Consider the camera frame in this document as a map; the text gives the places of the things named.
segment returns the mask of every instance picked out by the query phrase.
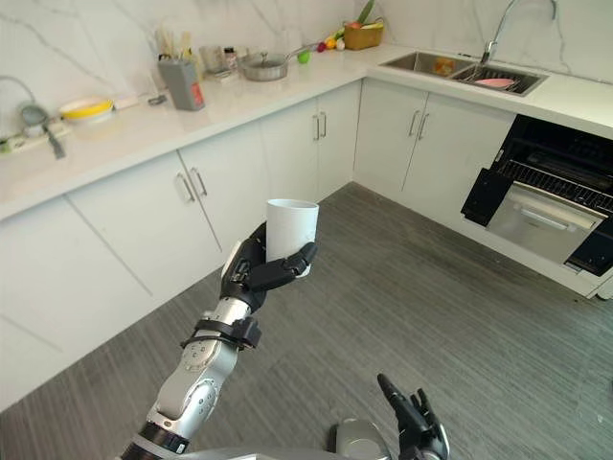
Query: pot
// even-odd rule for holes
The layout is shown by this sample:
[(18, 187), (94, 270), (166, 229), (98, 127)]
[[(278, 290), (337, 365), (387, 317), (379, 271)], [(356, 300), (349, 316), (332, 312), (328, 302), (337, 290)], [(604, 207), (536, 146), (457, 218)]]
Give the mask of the pot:
[(267, 52), (247, 56), (238, 62), (242, 75), (252, 81), (274, 81), (285, 78), (287, 75), (287, 63), (292, 56), (296, 56), (307, 50), (302, 47), (292, 51), (288, 55), (272, 54)]

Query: marble wall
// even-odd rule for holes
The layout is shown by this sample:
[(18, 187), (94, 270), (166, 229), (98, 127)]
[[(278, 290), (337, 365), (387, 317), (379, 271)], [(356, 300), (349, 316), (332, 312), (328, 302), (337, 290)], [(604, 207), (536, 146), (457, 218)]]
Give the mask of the marble wall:
[[(510, 0), (377, 0), (384, 40), (480, 56)], [(359, 12), (364, 0), (355, 0)], [(511, 11), (495, 59), (613, 82), (613, 0), (523, 0)]]
[[(291, 51), (351, 19), (353, 0), (0, 0), (0, 75), (30, 86), (50, 112), (88, 95), (148, 92), (155, 29), (192, 34), (193, 47)], [(0, 135), (16, 132), (26, 93), (0, 80)]]
[[(50, 112), (88, 95), (152, 89), (153, 31), (190, 31), (194, 48), (289, 51), (321, 39), (366, 0), (0, 0), (0, 75), (26, 82)], [(496, 58), (613, 81), (613, 0), (523, 0)], [(508, 0), (377, 0), (385, 41), (480, 56)], [(0, 81), (0, 135), (16, 132), (26, 94)]]

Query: silver cabinet handle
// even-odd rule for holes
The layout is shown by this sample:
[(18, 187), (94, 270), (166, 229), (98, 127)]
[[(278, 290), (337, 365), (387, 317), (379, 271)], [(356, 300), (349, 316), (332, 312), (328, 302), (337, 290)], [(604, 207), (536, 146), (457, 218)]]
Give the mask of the silver cabinet handle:
[(188, 183), (188, 179), (185, 178), (185, 175), (183, 175), (183, 173), (179, 172), (176, 175), (176, 178), (181, 180), (181, 182), (183, 182), (183, 186), (188, 191), (188, 200), (187, 201), (188, 202), (195, 201), (195, 198), (193, 197), (192, 189), (190, 188), (190, 184)]
[(204, 186), (204, 180), (202, 180), (202, 176), (200, 175), (200, 171), (197, 168), (191, 168), (190, 172), (192, 173), (192, 177), (196, 177), (198, 179), (198, 183), (202, 188), (202, 192), (200, 193), (202, 196), (208, 196), (207, 188)]
[(319, 141), (319, 117), (313, 115), (313, 141)]
[(411, 127), (409, 127), (409, 137), (413, 136), (413, 127), (415, 126), (415, 121), (418, 118), (418, 115), (420, 115), (421, 110), (416, 110), (415, 113), (413, 114), (413, 119), (411, 120)]
[(319, 112), (319, 116), (324, 117), (324, 132), (321, 134), (321, 137), (326, 137), (326, 134), (328, 134), (328, 116), (326, 112)]
[(568, 230), (569, 225), (566, 223), (558, 222), (557, 220), (553, 220), (552, 218), (546, 218), (545, 216), (541, 216), (540, 214), (535, 213), (534, 211), (530, 211), (526, 208), (521, 208), (519, 211), (522, 216), (526, 216), (527, 218), (538, 220), (545, 225), (549, 225), (550, 227), (555, 228), (556, 230)]
[(430, 114), (426, 113), (425, 115), (423, 115), (423, 118), (421, 119), (420, 132), (418, 133), (418, 141), (423, 139), (423, 128), (425, 127), (425, 121), (428, 119), (429, 116)]

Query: white cabinet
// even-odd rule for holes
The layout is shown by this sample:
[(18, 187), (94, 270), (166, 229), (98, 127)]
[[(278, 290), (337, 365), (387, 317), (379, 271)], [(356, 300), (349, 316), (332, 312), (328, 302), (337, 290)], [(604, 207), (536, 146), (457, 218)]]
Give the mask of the white cabinet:
[(360, 81), (260, 121), (272, 196), (319, 201), (352, 180)]
[(0, 223), (0, 410), (147, 314), (147, 291), (64, 198)]
[(399, 200), (427, 93), (386, 81), (362, 85), (355, 182)]
[(515, 114), (437, 94), (428, 96), (400, 202), (445, 225), (462, 206), (481, 168), (488, 168)]
[(352, 181), (361, 81), (318, 98), (318, 186), (324, 199)]
[(216, 237), (176, 152), (68, 196), (158, 302), (222, 264)]
[(179, 151), (224, 257), (266, 220), (271, 183), (258, 123)]
[(261, 138), (274, 197), (317, 199), (317, 125), (317, 99), (261, 119)]

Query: oven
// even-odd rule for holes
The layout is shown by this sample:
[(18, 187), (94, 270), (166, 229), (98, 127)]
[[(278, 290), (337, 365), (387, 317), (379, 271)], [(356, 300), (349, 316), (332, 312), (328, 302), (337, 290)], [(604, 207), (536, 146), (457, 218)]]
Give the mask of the oven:
[(462, 213), (575, 271), (613, 266), (613, 141), (518, 115)]

